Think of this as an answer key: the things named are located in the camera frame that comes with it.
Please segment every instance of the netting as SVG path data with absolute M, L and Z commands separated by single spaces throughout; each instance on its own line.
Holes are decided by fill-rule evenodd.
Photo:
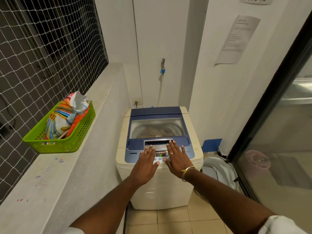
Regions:
M 34 159 L 22 138 L 108 64 L 94 0 L 0 0 L 0 204 Z

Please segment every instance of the gold bangle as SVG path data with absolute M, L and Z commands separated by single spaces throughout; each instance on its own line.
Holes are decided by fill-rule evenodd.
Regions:
M 195 167 L 188 167 L 187 169 L 184 169 L 184 170 L 182 170 L 181 172 L 182 172 L 182 177 L 181 177 L 181 179 L 182 179 L 182 181 L 184 181 L 184 182 L 187 182 L 186 180 L 184 180 L 184 175 L 185 175 L 185 173 L 189 170 L 189 169 L 196 169 Z

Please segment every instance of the washing machine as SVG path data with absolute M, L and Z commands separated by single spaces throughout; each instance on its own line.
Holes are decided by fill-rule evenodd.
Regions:
M 135 209 L 159 210 L 188 204 L 193 186 L 170 173 L 163 161 L 169 158 L 169 140 L 183 145 L 194 167 L 201 169 L 203 152 L 185 107 L 132 109 L 124 117 L 116 155 L 121 179 L 130 175 L 146 146 L 153 145 L 156 149 L 154 162 L 160 162 L 154 177 L 131 198 Z

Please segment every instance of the digital display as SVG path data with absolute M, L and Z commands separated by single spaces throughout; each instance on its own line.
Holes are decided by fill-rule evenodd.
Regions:
M 168 155 L 168 150 L 158 150 L 155 153 L 155 157 L 166 157 Z

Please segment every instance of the pink container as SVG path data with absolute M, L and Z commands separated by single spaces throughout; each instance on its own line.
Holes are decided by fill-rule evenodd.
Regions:
M 239 160 L 239 165 L 246 178 L 255 177 L 266 172 L 271 162 L 267 156 L 256 150 L 248 150 Z

